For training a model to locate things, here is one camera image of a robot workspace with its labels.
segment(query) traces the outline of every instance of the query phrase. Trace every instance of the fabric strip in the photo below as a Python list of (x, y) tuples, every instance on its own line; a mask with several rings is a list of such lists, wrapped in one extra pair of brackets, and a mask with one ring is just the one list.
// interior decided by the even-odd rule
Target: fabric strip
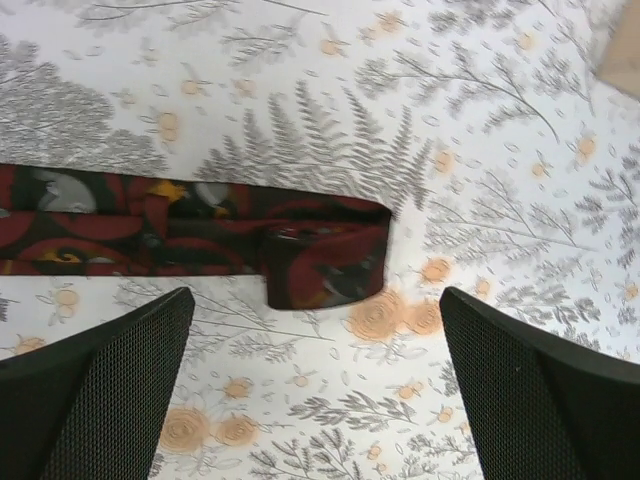
[(0, 165), (0, 274), (262, 274), (279, 310), (383, 287), (391, 212), (238, 184)]

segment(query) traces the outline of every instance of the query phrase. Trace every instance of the beige object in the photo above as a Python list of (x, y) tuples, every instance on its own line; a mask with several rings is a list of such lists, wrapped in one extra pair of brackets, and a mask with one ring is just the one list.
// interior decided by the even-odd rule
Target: beige object
[(596, 76), (621, 92), (640, 98), (640, 0), (630, 0), (607, 46)]

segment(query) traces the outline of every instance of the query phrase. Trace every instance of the tablecloth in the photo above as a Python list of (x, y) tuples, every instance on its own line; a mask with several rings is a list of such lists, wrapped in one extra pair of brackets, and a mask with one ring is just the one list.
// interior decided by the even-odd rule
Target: tablecloth
[(364, 303), (258, 277), (0, 277), (0, 358), (197, 300), (151, 477), (482, 478), (437, 299), (455, 285), (638, 362), (640, 105), (604, 0), (2, 0), (4, 163), (376, 200)]

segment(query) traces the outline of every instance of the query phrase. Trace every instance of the brown cardboard box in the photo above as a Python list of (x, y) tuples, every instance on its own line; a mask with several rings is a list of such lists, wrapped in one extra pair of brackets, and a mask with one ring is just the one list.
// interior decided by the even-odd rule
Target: brown cardboard box
[(623, 93), (640, 98), (640, 0), (630, 0), (596, 76)]

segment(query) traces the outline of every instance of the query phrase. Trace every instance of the table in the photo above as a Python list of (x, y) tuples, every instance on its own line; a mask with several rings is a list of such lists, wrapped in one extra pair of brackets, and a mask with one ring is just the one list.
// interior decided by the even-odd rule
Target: table
[(0, 358), (190, 286), (159, 480), (482, 478), (446, 285), (638, 362), (640, 105), (591, 73), (619, 5), (474, 3), (2, 0), (3, 161), (398, 218), (387, 290), (345, 308), (271, 311), (257, 277), (0, 277)]

